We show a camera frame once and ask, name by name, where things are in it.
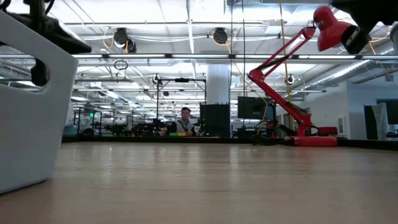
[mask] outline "wall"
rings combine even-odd
[[[303,109],[310,108],[312,123],[318,127],[337,127],[338,118],[342,116],[347,116],[349,123],[346,82],[340,83],[338,87],[326,88],[326,93],[310,93],[305,97],[305,101],[293,103]],[[282,114],[283,117],[286,113],[281,107],[277,108],[277,115]],[[348,124],[346,130],[346,137],[350,138]]]
[[[382,77],[359,85],[349,84],[347,93],[351,138],[367,139],[364,106],[376,105],[381,99],[398,99],[398,85],[386,83]]]

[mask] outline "lanyard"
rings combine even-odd
[[[187,123],[185,125],[183,125],[180,120],[178,122],[181,124],[182,128],[184,129],[184,131],[188,131],[187,125],[188,125],[189,121],[187,121]]]

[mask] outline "computer monitor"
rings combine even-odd
[[[268,103],[265,119],[275,120],[276,109],[272,105],[274,100],[265,98]],[[238,118],[244,119],[263,119],[266,110],[266,103],[260,97],[238,97]]]

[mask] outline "table surface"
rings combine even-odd
[[[0,223],[397,223],[398,152],[68,143]]]

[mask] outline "fluorescent light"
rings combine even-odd
[[[235,58],[248,58],[248,59],[269,59],[272,55],[235,55]],[[274,58],[282,58],[284,55],[276,55]]]
[[[326,90],[292,90],[292,93],[326,93]]]
[[[220,55],[220,54],[173,54],[172,58],[229,58],[229,55]]]
[[[205,99],[159,99],[159,101],[165,102],[165,101],[194,101],[194,102],[204,102],[206,101]]]
[[[100,51],[106,52],[107,54],[110,54],[110,52],[108,52],[108,50],[106,49],[100,49]]]
[[[369,59],[369,60],[397,60],[398,59],[398,55],[364,55],[364,56],[362,56],[362,59]]]
[[[119,96],[116,93],[112,92],[112,91],[107,91],[107,92],[105,92],[105,94],[107,94],[108,96],[110,96],[110,97],[112,97],[114,99],[118,99],[119,98]]]
[[[300,55],[299,59],[354,59],[355,55]]]
[[[75,89],[75,91],[109,91],[107,89]]]
[[[164,54],[116,54],[109,55],[109,58],[164,58]]]
[[[73,96],[73,97],[71,97],[71,99],[77,100],[77,101],[87,101],[88,100],[87,98],[79,97],[79,96]]]
[[[261,58],[261,59],[267,59],[270,58],[271,55],[235,55],[235,58]]]
[[[100,54],[73,55],[75,58],[103,58]]]
[[[23,85],[28,85],[32,87],[36,87],[32,82],[30,81],[18,81],[18,83],[23,84]]]

